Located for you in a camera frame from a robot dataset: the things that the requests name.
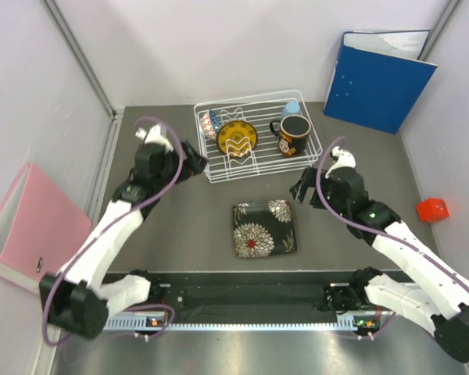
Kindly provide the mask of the yellow patterned round plate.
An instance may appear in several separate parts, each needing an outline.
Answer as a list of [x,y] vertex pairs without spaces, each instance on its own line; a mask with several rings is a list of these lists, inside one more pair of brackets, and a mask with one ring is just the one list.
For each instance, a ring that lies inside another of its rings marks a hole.
[[230,158],[248,155],[258,143],[255,127],[244,120],[232,120],[224,124],[216,138],[218,150]]

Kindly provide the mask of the blue triangle pattern bowl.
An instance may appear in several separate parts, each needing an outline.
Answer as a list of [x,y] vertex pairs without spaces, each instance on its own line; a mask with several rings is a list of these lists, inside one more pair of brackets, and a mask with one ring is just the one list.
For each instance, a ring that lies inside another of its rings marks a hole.
[[215,141],[221,127],[222,125],[213,110],[209,110],[202,115],[200,119],[200,128],[207,139]]

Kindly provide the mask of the black floral square plate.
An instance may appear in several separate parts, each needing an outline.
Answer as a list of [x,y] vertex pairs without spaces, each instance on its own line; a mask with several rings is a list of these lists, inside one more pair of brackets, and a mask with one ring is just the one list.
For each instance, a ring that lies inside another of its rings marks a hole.
[[234,251],[260,259],[298,251],[292,207],[286,199],[243,202],[232,207]]

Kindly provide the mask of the light blue cup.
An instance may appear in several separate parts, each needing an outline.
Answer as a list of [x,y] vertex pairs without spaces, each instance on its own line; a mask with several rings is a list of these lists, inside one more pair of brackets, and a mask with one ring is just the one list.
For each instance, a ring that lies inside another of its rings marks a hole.
[[283,120],[287,116],[301,115],[302,110],[298,102],[288,102],[281,111],[280,119]]

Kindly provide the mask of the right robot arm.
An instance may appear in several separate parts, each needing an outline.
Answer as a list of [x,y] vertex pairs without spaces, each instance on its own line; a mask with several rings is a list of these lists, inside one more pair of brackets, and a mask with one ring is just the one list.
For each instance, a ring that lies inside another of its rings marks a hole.
[[354,168],[307,167],[290,192],[302,202],[308,189],[313,189],[312,207],[328,210],[417,285],[411,290],[368,267],[353,274],[351,303],[358,309],[372,304],[391,309],[430,333],[451,358],[469,363],[469,280],[418,240],[394,210],[371,199]]

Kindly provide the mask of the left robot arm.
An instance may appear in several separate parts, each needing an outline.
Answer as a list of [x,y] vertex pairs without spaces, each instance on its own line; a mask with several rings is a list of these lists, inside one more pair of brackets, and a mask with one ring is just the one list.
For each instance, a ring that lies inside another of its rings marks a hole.
[[114,191],[106,211],[85,243],[57,273],[40,280],[43,324],[59,327],[86,339],[96,338],[108,318],[139,304],[154,309],[162,292],[138,272],[103,284],[127,239],[144,223],[165,192],[199,175],[208,160],[188,141],[179,148],[165,141],[138,147],[128,178]]

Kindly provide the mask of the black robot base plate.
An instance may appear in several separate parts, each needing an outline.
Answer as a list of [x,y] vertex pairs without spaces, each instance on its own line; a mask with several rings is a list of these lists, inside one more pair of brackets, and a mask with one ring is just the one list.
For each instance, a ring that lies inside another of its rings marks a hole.
[[180,311],[220,306],[303,306],[323,312],[344,313],[367,309],[368,304],[345,284],[211,284],[179,287],[163,292],[161,302]]

